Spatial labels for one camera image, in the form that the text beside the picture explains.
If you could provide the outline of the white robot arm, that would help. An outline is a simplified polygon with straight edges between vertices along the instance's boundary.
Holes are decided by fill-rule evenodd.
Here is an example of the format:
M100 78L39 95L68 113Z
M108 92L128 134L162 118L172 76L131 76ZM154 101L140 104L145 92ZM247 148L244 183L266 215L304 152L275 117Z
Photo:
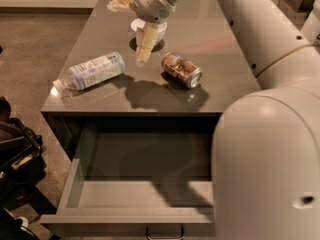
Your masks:
M162 23L179 0L113 0ZM320 55L270 0L217 0L261 89L214 133L216 240L320 240Z

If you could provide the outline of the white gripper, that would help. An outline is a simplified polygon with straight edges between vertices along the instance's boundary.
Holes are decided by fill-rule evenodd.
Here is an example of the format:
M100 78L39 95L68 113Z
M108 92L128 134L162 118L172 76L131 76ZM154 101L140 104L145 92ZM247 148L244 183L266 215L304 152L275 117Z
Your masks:
M167 0L112 0L108 3L107 9L112 12L134 10L138 18L147 22L143 28L138 27L136 31L136 65L139 67L148 62L157 43L158 24L166 22L175 11L175 7Z

